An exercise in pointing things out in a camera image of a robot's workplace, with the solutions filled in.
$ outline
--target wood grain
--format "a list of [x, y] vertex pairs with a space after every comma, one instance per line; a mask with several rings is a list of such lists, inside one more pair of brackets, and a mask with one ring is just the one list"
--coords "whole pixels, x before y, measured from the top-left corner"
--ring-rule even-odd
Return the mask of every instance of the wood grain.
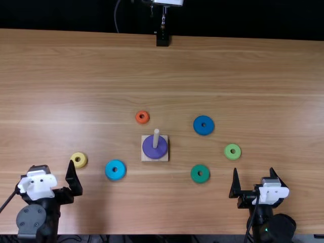
[[[324, 232], [323, 42], [174, 36], [157, 48], [153, 35], [2, 29], [0, 57], [0, 201], [31, 165], [49, 165], [63, 186], [70, 156], [89, 158], [60, 234], [242, 234], [234, 167], [244, 189], [274, 167], [291, 189], [275, 212], [297, 233]], [[149, 123], [136, 123], [139, 110]], [[192, 128], [201, 114], [216, 124], [210, 136]], [[169, 162], [141, 162], [154, 128], [169, 136]], [[239, 160], [225, 158], [229, 143]], [[116, 158], [127, 175], [110, 182]], [[206, 184], [191, 180], [196, 164], [210, 168]], [[0, 233], [17, 233], [24, 205], [17, 196], [1, 213]]]

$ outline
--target cable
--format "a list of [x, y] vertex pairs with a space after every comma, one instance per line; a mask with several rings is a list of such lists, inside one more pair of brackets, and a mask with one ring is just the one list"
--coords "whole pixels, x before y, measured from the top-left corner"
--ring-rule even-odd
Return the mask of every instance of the cable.
[[192, 236], [197, 243], [200, 243], [196, 235], [193, 234]]
[[16, 195], [16, 193], [17, 193], [17, 190], [14, 190], [14, 192], [8, 197], [8, 199], [5, 201], [5, 203], [1, 206], [0, 213], [2, 212], [3, 209], [5, 209], [5, 207], [11, 201], [11, 199]]
[[250, 236], [248, 237], [248, 240], [249, 240], [250, 243], [254, 243], [254, 241], [251, 239]]
[[251, 236], [250, 232], [249, 232], [248, 236], [249, 236], [248, 237], [249, 242], [254, 243], [253, 237]]
[[76, 239], [76, 238], [73, 238], [73, 237], [68, 237], [68, 238], [65, 238], [65, 239], [61, 240], [61, 241], [58, 242], [58, 243], [65, 242], [65, 241], [67, 241], [67, 240], [69, 240], [69, 239], [73, 239], [73, 240], [75, 240], [75, 241], [77, 241], [77, 242], [81, 242], [81, 241], [82, 241], [82, 238], [81, 238], [79, 235], [75, 234], [74, 236], [76, 236], [76, 237], [78, 237], [78, 238]]
[[117, 0], [117, 3], [116, 3], [116, 6], [115, 6], [115, 9], [113, 11], [113, 19], [114, 19], [114, 22], [115, 22], [115, 28], [116, 28], [116, 31], [117, 33], [119, 33], [119, 29], [118, 29], [118, 26], [117, 26], [117, 19], [116, 19], [116, 15], [117, 15], [117, 9], [118, 9], [118, 6], [120, 4], [120, 1], [121, 0]]
[[251, 216], [251, 220], [250, 220], [249, 226], [247, 227], [247, 232], [245, 233], [243, 243], [247, 243], [248, 242], [248, 235], [249, 235], [250, 229], [251, 229], [252, 224], [253, 224], [253, 220], [254, 220], [255, 213], [257, 212], [257, 207], [259, 205], [259, 200], [260, 200], [260, 195], [257, 195], [257, 201], [255, 203], [255, 207], [254, 207], [254, 210], [253, 210], [253, 213], [252, 213], [252, 216]]
[[109, 243], [109, 237], [110, 237], [109, 234], [106, 235], [106, 240], [103, 239], [102, 235], [99, 235], [99, 236], [100, 236], [103, 243]]

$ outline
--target black mount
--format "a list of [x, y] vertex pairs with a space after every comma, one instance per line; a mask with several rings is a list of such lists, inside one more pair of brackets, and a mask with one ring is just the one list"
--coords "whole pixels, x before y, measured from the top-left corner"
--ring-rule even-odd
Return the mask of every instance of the black mount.
[[[48, 166], [32, 166], [29, 171], [44, 170], [50, 174]], [[53, 198], [40, 198], [32, 201], [27, 193], [17, 194], [28, 204], [18, 214], [16, 223], [18, 226], [18, 239], [21, 243], [55, 243], [57, 241], [57, 230], [61, 216], [60, 207], [64, 204], [72, 204], [75, 196], [81, 196], [82, 186], [76, 175], [73, 161], [70, 160], [65, 180], [69, 185], [60, 189], [54, 189]]]
[[168, 7], [163, 6], [162, 21], [160, 28], [156, 32], [156, 46], [168, 47], [170, 45], [170, 34], [168, 28]]
[[[273, 168], [270, 168], [270, 177], [263, 177], [261, 180], [279, 179], [281, 187], [287, 187], [282, 179], [276, 174]], [[241, 190], [237, 169], [233, 171], [233, 182], [229, 192], [229, 198], [238, 198], [237, 208], [249, 209], [250, 217], [247, 226], [251, 221], [251, 216], [255, 209], [252, 202], [260, 196], [259, 188], [262, 184], [254, 185], [254, 190]], [[296, 222], [285, 214], [273, 215], [272, 209], [277, 208], [283, 198], [272, 205], [258, 205], [253, 218], [252, 231], [254, 243], [291, 243], [296, 230]]]

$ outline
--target green ring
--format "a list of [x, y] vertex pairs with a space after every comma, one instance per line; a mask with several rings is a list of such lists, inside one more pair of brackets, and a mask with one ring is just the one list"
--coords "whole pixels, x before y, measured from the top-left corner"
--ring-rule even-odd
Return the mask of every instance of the green ring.
[[191, 169], [191, 178], [196, 183], [205, 183], [210, 177], [209, 169], [203, 165], [196, 165]]
[[241, 156], [241, 149], [238, 145], [231, 143], [225, 147], [224, 154], [230, 160], [237, 160]]

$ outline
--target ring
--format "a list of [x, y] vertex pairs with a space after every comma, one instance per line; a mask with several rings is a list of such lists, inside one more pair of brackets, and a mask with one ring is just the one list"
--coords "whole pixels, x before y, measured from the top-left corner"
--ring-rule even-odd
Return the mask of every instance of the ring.
[[109, 180], [120, 180], [126, 174], [126, 166], [123, 162], [121, 162], [118, 159], [111, 160], [106, 165], [105, 174]]
[[225, 147], [224, 154], [230, 160], [237, 160], [241, 156], [241, 149], [238, 145], [231, 143]]
[[136, 114], [135, 119], [139, 124], [145, 124], [150, 120], [150, 116], [145, 110], [140, 110]]
[[198, 116], [193, 122], [193, 129], [196, 131], [196, 133], [203, 136], [212, 133], [214, 127], [215, 124], [213, 120], [206, 115]]
[[196, 183], [205, 183], [209, 180], [210, 172], [206, 166], [196, 165], [191, 169], [191, 178]]
[[73, 161], [74, 167], [76, 167], [78, 169], [85, 166], [88, 162], [87, 156], [84, 153], [80, 153], [80, 152], [74, 153], [71, 156], [70, 160]]

